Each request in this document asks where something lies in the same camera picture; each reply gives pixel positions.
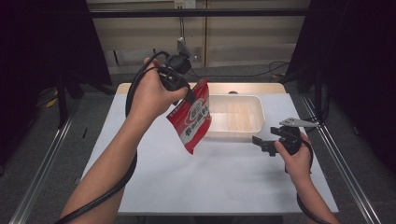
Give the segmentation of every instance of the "hand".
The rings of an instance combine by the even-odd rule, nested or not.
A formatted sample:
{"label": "hand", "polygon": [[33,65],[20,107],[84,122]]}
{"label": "hand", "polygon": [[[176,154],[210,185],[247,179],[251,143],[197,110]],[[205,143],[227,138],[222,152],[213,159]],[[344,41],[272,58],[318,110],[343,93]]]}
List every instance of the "hand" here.
{"label": "hand", "polygon": [[[159,67],[161,64],[154,60],[147,69],[154,66]],[[142,118],[156,119],[169,108],[170,104],[183,99],[186,94],[187,87],[177,91],[168,91],[161,83],[157,71],[152,69],[144,75],[136,88],[130,114],[134,112],[140,114]]]}
{"label": "hand", "polygon": [[[311,141],[304,133],[301,133],[301,137],[307,143],[311,144]],[[279,152],[280,156],[282,157],[282,159],[285,161],[286,169],[288,170],[291,181],[294,184],[296,184],[298,181],[305,181],[311,178],[310,177],[311,155],[306,145],[301,144],[299,151],[292,156],[279,141],[275,142],[275,147],[276,150]]]}

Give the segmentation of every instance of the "white plastic tray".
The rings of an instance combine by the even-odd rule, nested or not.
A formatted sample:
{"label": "white plastic tray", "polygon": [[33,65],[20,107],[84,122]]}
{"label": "white plastic tray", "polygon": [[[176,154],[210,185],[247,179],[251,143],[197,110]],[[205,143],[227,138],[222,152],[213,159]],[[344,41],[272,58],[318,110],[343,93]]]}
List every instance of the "white plastic tray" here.
{"label": "white plastic tray", "polygon": [[265,122],[262,102],[253,95],[216,94],[209,96],[212,123],[205,137],[250,140]]}

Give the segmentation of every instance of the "right hand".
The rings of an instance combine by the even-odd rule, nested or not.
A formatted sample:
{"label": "right hand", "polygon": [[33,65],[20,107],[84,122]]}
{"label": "right hand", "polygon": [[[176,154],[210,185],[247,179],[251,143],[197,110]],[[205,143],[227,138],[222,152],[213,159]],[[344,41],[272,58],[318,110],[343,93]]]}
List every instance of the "right hand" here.
{"label": "right hand", "polygon": [[[311,144],[308,137],[301,133],[301,137],[307,143]],[[289,152],[283,147],[279,141],[275,141],[276,150],[279,152],[282,159],[285,161],[286,169],[290,175],[291,181],[296,184],[298,181],[305,181],[310,179],[310,159],[311,155],[306,145],[301,144],[300,149],[294,155],[290,155]]]}

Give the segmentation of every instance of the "floor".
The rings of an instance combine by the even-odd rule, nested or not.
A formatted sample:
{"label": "floor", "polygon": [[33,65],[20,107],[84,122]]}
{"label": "floor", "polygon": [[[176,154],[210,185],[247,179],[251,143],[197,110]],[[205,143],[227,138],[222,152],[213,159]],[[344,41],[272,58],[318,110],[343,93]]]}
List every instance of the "floor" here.
{"label": "floor", "polygon": [[[282,74],[285,69],[285,67],[280,67],[273,73]],[[272,77],[271,73],[265,73],[267,70],[267,65],[255,65],[200,68],[194,71],[200,77],[207,76],[214,82],[276,81],[276,77]],[[132,75],[113,75],[112,80],[115,88],[122,82],[130,82]],[[187,80],[194,81],[196,79],[194,76],[187,76]],[[59,145],[54,162],[47,174],[43,176],[44,182],[37,189],[37,195],[31,198],[27,203],[28,208],[21,213],[22,222],[19,223],[51,223],[57,220],[85,168],[113,97],[90,86],[84,85],[82,88],[85,91],[82,99],[69,98],[67,101],[69,111],[74,115],[70,127]],[[300,118],[309,118],[310,114],[307,112],[303,99],[304,97],[313,98],[313,90],[300,94],[296,90],[295,82],[285,84],[285,88],[290,94]],[[49,98],[43,96],[40,101],[46,102]],[[35,179],[36,172],[58,132],[58,115],[56,104],[51,107],[40,106],[35,113],[31,127],[26,131],[18,148],[9,158],[5,174],[0,177],[0,223],[8,223],[12,218],[15,218],[13,215],[16,214],[23,196]],[[313,130],[308,133],[308,136],[314,143],[319,163],[339,207],[340,213],[337,214],[339,219],[343,223],[393,223],[393,220],[396,219],[394,209],[396,207],[396,178],[394,174],[374,155],[373,148],[365,141],[364,136],[357,135],[354,129],[355,125],[343,113],[342,108],[334,99],[330,101],[325,126],[345,159],[347,168],[352,172],[361,191],[378,215],[377,220],[370,221],[361,213],[356,198],[351,193],[351,187],[346,184],[346,177],[334,162],[319,131]],[[137,223],[139,218],[142,220],[142,217],[118,217],[116,223]],[[146,219],[145,223],[186,223],[179,219],[172,219],[176,217],[169,218],[152,217]],[[200,219],[203,223],[229,223],[230,221],[228,217],[200,217]],[[259,221],[251,223],[262,223],[259,217],[257,219]],[[304,217],[301,214],[285,215],[283,223],[304,223]]]}

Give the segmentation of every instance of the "wall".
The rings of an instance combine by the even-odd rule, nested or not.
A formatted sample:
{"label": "wall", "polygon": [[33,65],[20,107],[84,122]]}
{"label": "wall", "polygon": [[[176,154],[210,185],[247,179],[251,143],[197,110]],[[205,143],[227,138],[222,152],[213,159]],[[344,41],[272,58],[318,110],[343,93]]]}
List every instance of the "wall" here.
{"label": "wall", "polygon": [[[90,9],[164,9],[173,1],[88,0]],[[308,8],[309,0],[206,1],[197,8]],[[294,51],[304,17],[184,18],[194,67],[268,64]],[[153,49],[176,53],[180,18],[94,19],[110,73],[126,73]]]}

